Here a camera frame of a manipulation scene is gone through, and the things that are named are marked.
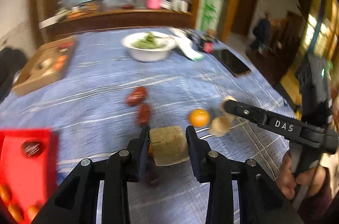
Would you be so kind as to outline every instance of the green vegetable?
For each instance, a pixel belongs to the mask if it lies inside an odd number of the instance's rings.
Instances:
[[[158,45],[155,41],[155,36],[152,32],[148,33],[144,38],[139,39],[133,43],[133,47],[139,49],[158,49],[164,47],[166,44]]]

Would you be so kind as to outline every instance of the silver bolt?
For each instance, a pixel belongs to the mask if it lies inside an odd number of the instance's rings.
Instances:
[[[121,157],[125,157],[125,156],[127,156],[128,154],[129,154],[129,152],[128,152],[128,150],[126,150],[126,149],[123,149],[122,151],[119,152],[119,155],[120,155]]]
[[[84,159],[84,160],[81,160],[81,165],[86,167],[90,164],[90,160],[89,159]]]
[[[210,157],[215,158],[215,157],[218,156],[218,153],[217,153],[216,151],[209,151],[209,152],[208,152],[208,155],[209,155]]]
[[[254,167],[257,164],[257,161],[255,161],[254,159],[247,159],[246,160],[247,165]]]

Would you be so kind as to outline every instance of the smartphone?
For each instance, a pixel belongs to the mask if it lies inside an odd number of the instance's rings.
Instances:
[[[234,77],[238,77],[251,72],[250,68],[239,60],[231,51],[228,49],[214,50],[212,55],[232,73]]]

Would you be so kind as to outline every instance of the red object on shelf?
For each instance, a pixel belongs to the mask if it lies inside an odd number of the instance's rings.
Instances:
[[[36,158],[24,156],[25,141],[41,142],[42,153]],[[57,148],[58,137],[51,129],[0,130],[0,184],[9,188],[10,203],[21,209],[20,224],[29,224],[28,208],[43,206],[57,188]]]

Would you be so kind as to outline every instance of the person in dark clothing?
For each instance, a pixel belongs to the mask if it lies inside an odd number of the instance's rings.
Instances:
[[[261,48],[264,50],[265,43],[270,36],[271,23],[269,21],[270,14],[265,12],[265,18],[261,19],[256,27],[253,29],[253,35],[256,39],[250,44],[251,50]]]
[[[278,188],[284,196],[292,200],[297,184],[309,186],[308,196],[302,202],[298,213],[305,224],[335,224],[339,217],[339,194],[332,199],[327,168],[319,166],[299,174],[296,179],[290,170],[292,164],[289,152],[286,152],[277,178]]]

